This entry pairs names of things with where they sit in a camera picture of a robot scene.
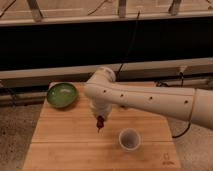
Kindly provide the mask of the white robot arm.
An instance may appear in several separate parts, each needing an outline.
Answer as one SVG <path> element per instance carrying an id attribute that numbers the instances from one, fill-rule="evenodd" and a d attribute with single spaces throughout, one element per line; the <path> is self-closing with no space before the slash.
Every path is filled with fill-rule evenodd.
<path id="1" fill-rule="evenodd" d="M 189 121 L 213 130 L 213 91 L 196 88 L 122 85 L 108 67 L 98 68 L 84 85 L 95 118 L 108 118 L 112 105 Z"/>

